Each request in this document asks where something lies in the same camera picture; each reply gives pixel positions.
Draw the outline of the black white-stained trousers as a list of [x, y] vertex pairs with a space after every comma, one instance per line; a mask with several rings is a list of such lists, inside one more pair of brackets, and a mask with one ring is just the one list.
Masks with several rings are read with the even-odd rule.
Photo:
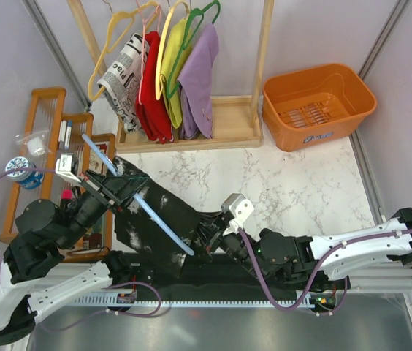
[[136, 193], [150, 209], [146, 211], [138, 200], [133, 199], [116, 214], [117, 240], [174, 278], [180, 276], [189, 257], [180, 242], [193, 250], [193, 259], [210, 263], [212, 255], [201, 235], [217, 233], [213, 223], [220, 216], [219, 212], [196, 211], [131, 162], [119, 156], [112, 162], [119, 173], [142, 184]]

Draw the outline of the light blue hanger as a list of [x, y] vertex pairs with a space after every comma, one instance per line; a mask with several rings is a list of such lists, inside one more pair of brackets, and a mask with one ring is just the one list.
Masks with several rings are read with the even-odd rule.
[[[87, 134], [82, 134], [82, 139], [87, 143], [87, 145], [97, 153], [103, 163], [106, 165], [107, 169], [114, 175], [120, 176], [118, 169], [112, 163], [112, 161], [105, 155], [102, 154], [99, 148], [91, 140]], [[187, 254], [194, 256], [194, 250], [190, 248], [180, 237], [174, 233], [174, 231], [167, 225], [167, 223], [146, 203], [142, 196], [135, 192], [134, 199], [138, 201], [141, 208], [151, 217], [151, 219]]]

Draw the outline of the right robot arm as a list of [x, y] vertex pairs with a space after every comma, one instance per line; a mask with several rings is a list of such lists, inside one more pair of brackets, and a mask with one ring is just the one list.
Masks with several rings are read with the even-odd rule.
[[374, 227], [329, 236], [284, 236], [264, 228], [259, 239], [233, 232], [227, 214], [197, 227], [206, 255], [223, 250], [258, 282], [285, 290], [322, 292], [347, 286], [352, 271], [379, 263], [412, 266], [412, 208], [401, 208]]

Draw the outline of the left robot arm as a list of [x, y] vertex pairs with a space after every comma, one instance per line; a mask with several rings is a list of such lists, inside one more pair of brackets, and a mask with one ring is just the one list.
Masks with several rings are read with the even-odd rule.
[[87, 271], [35, 292], [35, 285], [64, 260], [71, 249], [107, 211], [121, 212], [145, 185], [144, 173], [100, 175], [84, 172], [77, 186], [84, 192], [59, 206], [38, 199], [16, 218], [17, 236], [0, 259], [0, 346], [29, 335], [46, 317], [86, 293], [133, 283], [129, 257], [110, 251]]

